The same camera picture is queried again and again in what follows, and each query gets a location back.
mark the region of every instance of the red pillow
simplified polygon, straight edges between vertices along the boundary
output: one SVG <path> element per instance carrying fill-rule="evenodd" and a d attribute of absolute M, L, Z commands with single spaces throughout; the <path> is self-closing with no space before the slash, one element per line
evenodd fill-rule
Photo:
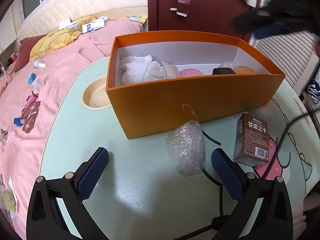
<path fill-rule="evenodd" d="M 22 69 L 30 60 L 30 52 L 36 43 L 41 40 L 45 35 L 24 38 L 20 41 L 21 45 L 19 46 L 19 53 L 17 59 L 14 62 L 14 72 Z"/>

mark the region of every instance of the silver bolt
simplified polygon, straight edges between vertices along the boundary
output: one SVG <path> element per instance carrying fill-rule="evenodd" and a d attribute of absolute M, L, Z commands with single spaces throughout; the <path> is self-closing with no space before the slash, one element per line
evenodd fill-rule
<path fill-rule="evenodd" d="M 283 178 L 280 177 L 280 176 L 278 176 L 278 177 L 277 177 L 277 181 L 279 181 L 279 182 L 281 183 L 281 182 L 283 182 Z"/>
<path fill-rule="evenodd" d="M 71 179 L 73 177 L 73 172 L 68 172 L 65 177 L 66 179 Z"/>
<path fill-rule="evenodd" d="M 39 176 L 37 179 L 36 179 L 36 182 L 41 182 L 43 181 L 43 177 L 42 176 Z"/>
<path fill-rule="evenodd" d="M 256 177 L 256 175 L 254 175 L 252 172 L 248 172 L 248 173 L 247 173 L 247 177 L 248 177 L 249 179 L 254 179 L 254 178 Z"/>

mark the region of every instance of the circular logo on box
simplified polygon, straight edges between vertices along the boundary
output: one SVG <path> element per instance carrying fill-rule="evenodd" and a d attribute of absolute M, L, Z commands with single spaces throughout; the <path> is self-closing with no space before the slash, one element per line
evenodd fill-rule
<path fill-rule="evenodd" d="M 236 148 L 236 154 L 239 154 L 241 152 L 241 143 L 238 143 L 237 148 Z"/>

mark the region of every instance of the pink blanket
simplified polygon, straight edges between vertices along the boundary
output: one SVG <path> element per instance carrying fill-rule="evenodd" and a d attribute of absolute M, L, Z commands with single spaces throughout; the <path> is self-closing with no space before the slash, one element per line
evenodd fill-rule
<path fill-rule="evenodd" d="M 115 36 L 140 31 L 140 23 L 125 18 L 109 21 L 106 27 L 82 34 L 74 43 L 48 53 L 41 60 L 47 64 L 45 69 L 34 69 L 29 62 L 11 75 L 11 81 L 0 97 L 0 129 L 8 132 L 5 145 L 0 142 L 0 174 L 6 187 L 12 178 L 18 199 L 18 216 L 12 218 L 12 223 L 22 239 L 26 239 L 29 199 L 39 175 L 46 138 L 69 87 L 90 63 L 110 55 Z M 21 116 L 25 100 L 31 93 L 32 85 L 28 84 L 30 72 L 41 77 L 45 86 L 39 92 L 41 106 L 35 126 L 26 134 L 21 127 L 13 125 L 13 119 Z"/>

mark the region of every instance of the blue gripper pad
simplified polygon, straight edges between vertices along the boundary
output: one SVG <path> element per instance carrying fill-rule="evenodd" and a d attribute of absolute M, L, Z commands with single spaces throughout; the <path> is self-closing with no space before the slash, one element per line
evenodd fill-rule
<path fill-rule="evenodd" d="M 226 187 L 230 197 L 233 200 L 241 202 L 244 198 L 243 185 L 238 176 L 233 172 L 230 165 L 220 154 L 219 149 L 215 149 L 212 152 L 211 163 L 214 170 L 222 180 L 223 185 Z"/>
<path fill-rule="evenodd" d="M 81 179 L 79 180 L 78 189 L 78 199 L 83 201 L 88 199 L 97 185 L 97 182 L 106 168 L 109 160 L 109 153 L 106 149 L 98 154 L 95 160 L 92 162 L 91 166 L 85 171 Z"/>

